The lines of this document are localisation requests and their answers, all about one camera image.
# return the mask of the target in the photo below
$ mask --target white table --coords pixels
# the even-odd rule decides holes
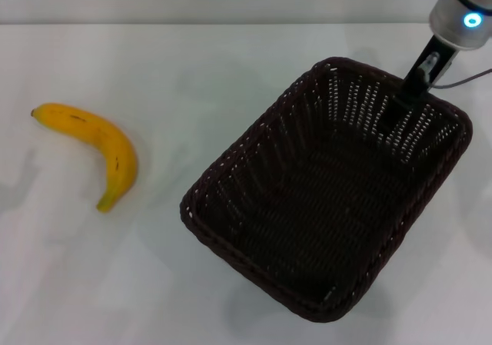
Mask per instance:
[[[492,338],[492,78],[439,91],[474,141],[363,300],[325,325],[293,315],[186,230],[201,172],[315,62],[403,76],[426,25],[0,27],[2,345],[416,345]],[[492,66],[460,53],[441,84]],[[120,124],[138,183],[108,215],[104,161],[29,116],[46,101]]]

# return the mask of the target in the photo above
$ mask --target blue led light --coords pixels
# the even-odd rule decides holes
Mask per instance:
[[[475,12],[469,13],[464,16],[463,23],[467,28],[476,28],[482,23],[482,16]]]

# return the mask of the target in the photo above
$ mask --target yellow banana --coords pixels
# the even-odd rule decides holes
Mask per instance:
[[[110,211],[137,177],[137,155],[123,131],[104,118],[64,104],[42,104],[31,116],[48,128],[93,145],[105,156],[106,191],[97,209]]]

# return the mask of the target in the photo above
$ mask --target dark brown wicker basket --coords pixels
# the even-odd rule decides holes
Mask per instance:
[[[471,140],[468,116],[432,95],[381,132],[400,84],[345,58],[316,64],[204,172],[181,219],[294,313],[344,316]]]

